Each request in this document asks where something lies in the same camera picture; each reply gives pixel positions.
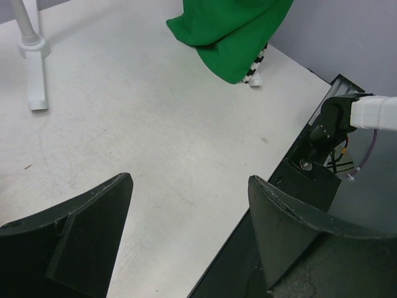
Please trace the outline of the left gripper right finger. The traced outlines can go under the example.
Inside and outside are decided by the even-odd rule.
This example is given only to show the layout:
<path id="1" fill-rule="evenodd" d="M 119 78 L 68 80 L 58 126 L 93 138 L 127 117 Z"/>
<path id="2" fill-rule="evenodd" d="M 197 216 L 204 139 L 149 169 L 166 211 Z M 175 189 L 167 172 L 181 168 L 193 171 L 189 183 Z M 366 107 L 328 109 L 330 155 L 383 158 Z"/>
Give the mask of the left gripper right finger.
<path id="1" fill-rule="evenodd" d="M 396 234 L 356 225 L 258 176 L 248 199 L 265 286 L 274 297 L 395 297 Z"/>

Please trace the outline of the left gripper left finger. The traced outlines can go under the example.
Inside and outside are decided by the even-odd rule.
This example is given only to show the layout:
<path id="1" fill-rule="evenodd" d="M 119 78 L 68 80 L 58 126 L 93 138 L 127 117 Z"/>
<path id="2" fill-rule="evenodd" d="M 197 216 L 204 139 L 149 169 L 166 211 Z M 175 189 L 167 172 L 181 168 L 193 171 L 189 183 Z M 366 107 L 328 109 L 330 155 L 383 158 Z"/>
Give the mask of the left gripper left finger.
<path id="1" fill-rule="evenodd" d="M 106 297 L 132 192 L 120 173 L 1 226 L 1 297 Z"/>

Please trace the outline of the green tank top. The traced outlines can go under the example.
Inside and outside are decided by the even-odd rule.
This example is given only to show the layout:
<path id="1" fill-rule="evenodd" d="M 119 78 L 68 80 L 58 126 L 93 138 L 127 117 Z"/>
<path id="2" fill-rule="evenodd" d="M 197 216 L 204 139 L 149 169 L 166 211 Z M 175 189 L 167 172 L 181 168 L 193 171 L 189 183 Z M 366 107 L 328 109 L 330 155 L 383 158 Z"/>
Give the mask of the green tank top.
<path id="1" fill-rule="evenodd" d="M 183 1 L 180 16 L 166 25 L 194 47 L 222 80 L 240 83 L 288 14 L 292 1 Z"/>

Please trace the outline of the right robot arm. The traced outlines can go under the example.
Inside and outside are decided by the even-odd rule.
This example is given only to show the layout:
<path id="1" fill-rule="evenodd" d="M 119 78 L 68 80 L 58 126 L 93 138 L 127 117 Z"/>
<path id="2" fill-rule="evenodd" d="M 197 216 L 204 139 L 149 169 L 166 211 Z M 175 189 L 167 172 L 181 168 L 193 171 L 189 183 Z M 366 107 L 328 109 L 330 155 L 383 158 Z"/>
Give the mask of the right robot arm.
<path id="1" fill-rule="evenodd" d="M 396 98 L 352 93 L 326 99 L 306 137 L 309 160 L 319 161 L 356 129 L 396 130 Z"/>

